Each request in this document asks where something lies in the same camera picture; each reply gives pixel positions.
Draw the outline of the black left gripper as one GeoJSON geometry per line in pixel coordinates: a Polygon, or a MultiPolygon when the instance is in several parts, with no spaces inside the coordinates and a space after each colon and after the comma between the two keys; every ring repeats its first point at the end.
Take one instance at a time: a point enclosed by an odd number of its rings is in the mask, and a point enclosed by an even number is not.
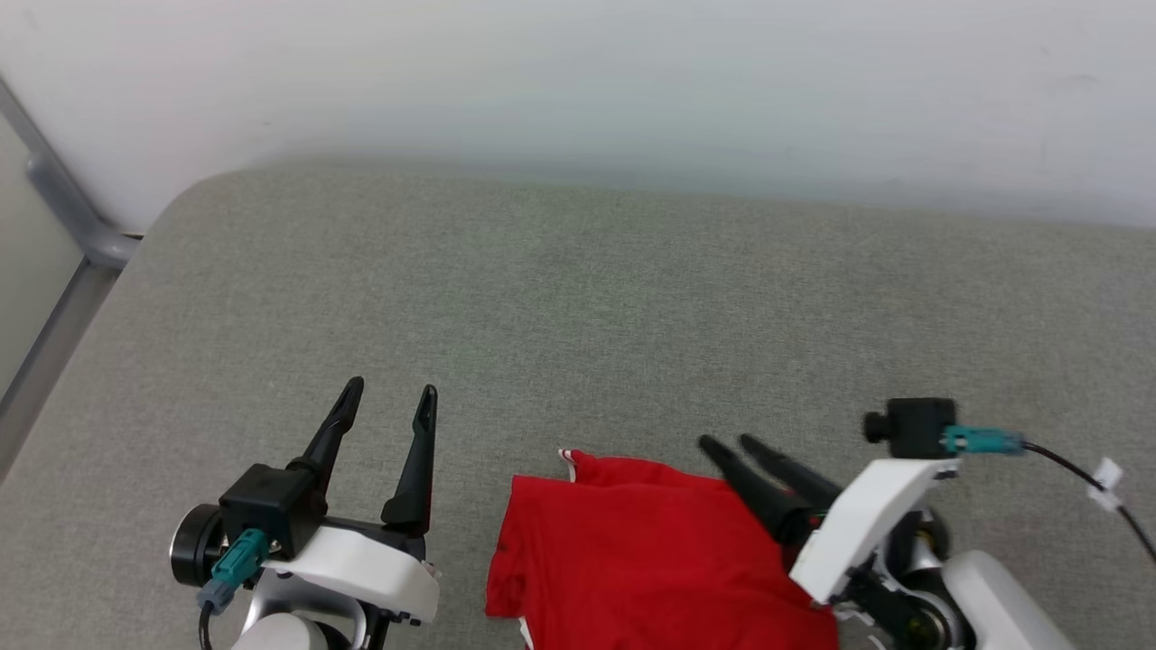
{"type": "MultiPolygon", "coordinates": [[[[331,477],[364,387],[362,376],[351,377],[305,452],[286,465],[307,478],[307,497],[321,518],[329,514],[331,477]]],[[[252,596],[236,649],[380,649],[391,625],[429,620],[422,535],[431,525],[437,407],[437,387],[427,385],[397,490],[381,509],[384,527],[329,518],[301,556],[280,561],[257,551],[255,542],[230,551],[218,505],[195,505],[186,515],[170,546],[170,564],[178,583],[198,589],[199,647],[214,647],[210,622],[240,590],[252,596]]]]}

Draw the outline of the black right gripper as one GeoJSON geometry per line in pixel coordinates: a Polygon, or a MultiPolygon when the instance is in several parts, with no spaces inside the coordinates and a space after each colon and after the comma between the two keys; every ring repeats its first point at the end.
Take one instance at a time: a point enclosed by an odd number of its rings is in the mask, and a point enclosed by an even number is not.
{"type": "MultiPolygon", "coordinates": [[[[766,481],[711,435],[697,445],[775,542],[802,544],[812,534],[810,505],[827,509],[842,486],[744,433],[739,444],[761,470],[792,493],[766,481]]],[[[846,571],[835,605],[870,618],[895,649],[975,649],[977,637],[946,586],[951,538],[927,505],[902,515],[862,559],[846,571]]]]}

